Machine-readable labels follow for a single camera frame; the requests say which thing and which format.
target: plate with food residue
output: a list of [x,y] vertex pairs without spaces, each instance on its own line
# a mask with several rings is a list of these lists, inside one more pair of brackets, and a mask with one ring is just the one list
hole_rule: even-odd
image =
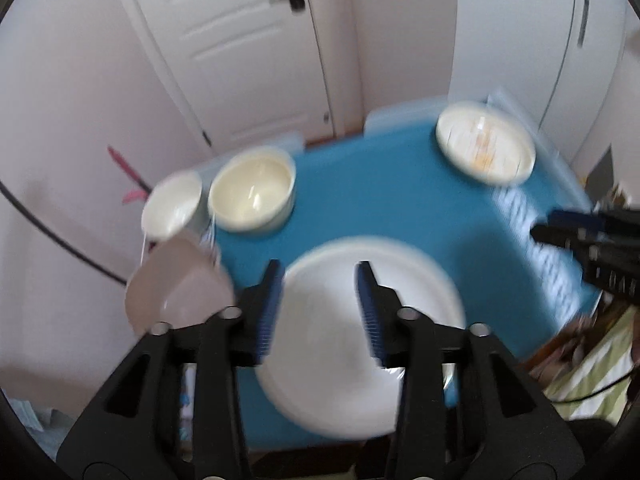
[[463,173],[492,186],[514,186],[533,171],[536,149],[515,120],[478,103],[457,103],[438,118],[436,138]]

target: white door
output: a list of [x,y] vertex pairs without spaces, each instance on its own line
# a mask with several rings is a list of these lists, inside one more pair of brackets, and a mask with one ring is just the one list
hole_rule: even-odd
[[540,123],[551,99],[574,0],[458,0],[449,97],[509,91]]
[[625,35],[626,0],[575,0],[562,73],[541,124],[571,162],[609,90]]
[[218,152],[333,127],[308,0],[137,0]]

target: screw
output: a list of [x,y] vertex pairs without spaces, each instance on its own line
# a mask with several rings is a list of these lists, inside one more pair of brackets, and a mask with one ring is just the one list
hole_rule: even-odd
[[160,321],[151,327],[151,333],[152,335],[164,335],[169,332],[171,328],[170,324]]
[[484,323],[473,323],[473,325],[469,327],[469,331],[478,337],[485,337],[491,333],[491,329]]
[[420,317],[420,312],[410,306],[404,306],[398,310],[398,317],[407,321],[415,321]]
[[225,310],[220,312],[220,317],[222,319],[236,319],[242,316],[242,310],[236,306],[228,306]]

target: green striped cloth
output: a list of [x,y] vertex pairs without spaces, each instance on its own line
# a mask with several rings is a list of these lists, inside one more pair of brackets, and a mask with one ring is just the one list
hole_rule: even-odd
[[[550,399],[575,399],[589,395],[615,382],[633,367],[631,343],[635,308],[629,308],[578,367],[551,383],[545,390]],[[630,380],[622,381],[601,394],[572,404],[556,404],[565,420],[575,418],[606,418],[617,424],[626,405],[626,388]]]

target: blue tablecloth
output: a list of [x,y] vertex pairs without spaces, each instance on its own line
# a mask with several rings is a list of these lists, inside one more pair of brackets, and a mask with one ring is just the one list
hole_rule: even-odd
[[[296,205],[281,231],[263,238],[218,235],[237,287],[255,284],[271,258],[288,266],[335,238],[377,235],[434,258],[457,286],[466,321],[489,324],[519,357],[594,305],[596,292],[581,285],[579,266],[529,240],[537,217],[573,205],[541,164],[522,186],[485,186],[448,163],[434,123],[425,123],[311,150],[296,157],[296,166]],[[238,370],[238,379],[251,448],[329,442],[281,415],[253,370]]]

